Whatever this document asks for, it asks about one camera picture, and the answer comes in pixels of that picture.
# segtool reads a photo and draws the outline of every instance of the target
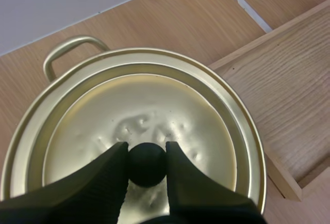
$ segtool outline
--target wooden surface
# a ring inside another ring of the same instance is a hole
[[[215,69],[296,181],[330,152],[330,1],[321,7],[290,31]]]
[[[325,0],[246,1],[275,29]],[[48,85],[42,72],[46,53],[80,34],[96,36],[113,49],[158,47],[209,65],[264,32],[234,0],[133,0],[0,57],[0,168],[17,123]],[[55,71],[59,75],[96,52],[83,45],[55,62]],[[269,223],[326,223],[326,199],[328,192],[320,187],[297,204],[283,199],[269,182],[266,218]]]
[[[283,212],[280,218],[273,215],[275,209],[268,202],[267,220],[278,222],[285,216],[287,223],[290,219],[293,223],[327,223],[330,0],[210,66],[240,95],[254,118],[268,155],[268,174],[276,187],[286,197],[303,199],[301,205],[289,201],[295,207],[285,210],[286,202],[276,200],[268,188],[271,201]],[[319,213],[312,221],[307,206],[315,201],[311,197],[315,194],[326,207],[318,206]]]

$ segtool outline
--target pot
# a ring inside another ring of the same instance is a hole
[[[82,43],[103,52],[56,78],[52,61]],[[231,87],[201,63],[151,48],[110,51],[100,40],[73,37],[44,62],[50,85],[12,138],[1,199],[28,193],[85,166],[118,141],[165,147],[177,141],[198,169],[251,198],[263,212],[266,168],[256,126]],[[166,182],[130,182],[118,223],[168,213]]]

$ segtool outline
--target wooden table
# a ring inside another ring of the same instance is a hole
[[[246,0],[272,29],[325,0]],[[100,38],[113,49],[150,46],[176,51],[209,65],[265,34],[234,0],[133,0],[0,57],[0,167],[25,110],[48,85],[42,72],[47,52],[73,35]],[[83,45],[54,63],[62,74],[97,51]],[[320,190],[303,203],[283,199],[268,180],[269,223],[326,223]]]

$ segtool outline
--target wood grain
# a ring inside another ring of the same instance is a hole
[[[285,198],[294,201],[302,201],[303,192],[299,184],[277,158],[277,155],[268,148],[267,144],[264,144],[263,148],[266,155],[267,174],[272,179],[273,183]]]
[[[283,198],[268,178],[264,216],[268,224],[328,224],[329,199],[328,181],[321,182],[304,201],[295,202]]]
[[[330,167],[327,167],[313,181],[311,181],[303,188],[303,197],[307,198],[324,183],[330,183]]]
[[[329,4],[216,70],[240,95],[262,140],[296,181],[329,156]]]

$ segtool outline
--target black lid knob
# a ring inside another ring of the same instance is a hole
[[[159,184],[166,175],[166,152],[154,143],[141,143],[128,153],[128,173],[141,187]]]

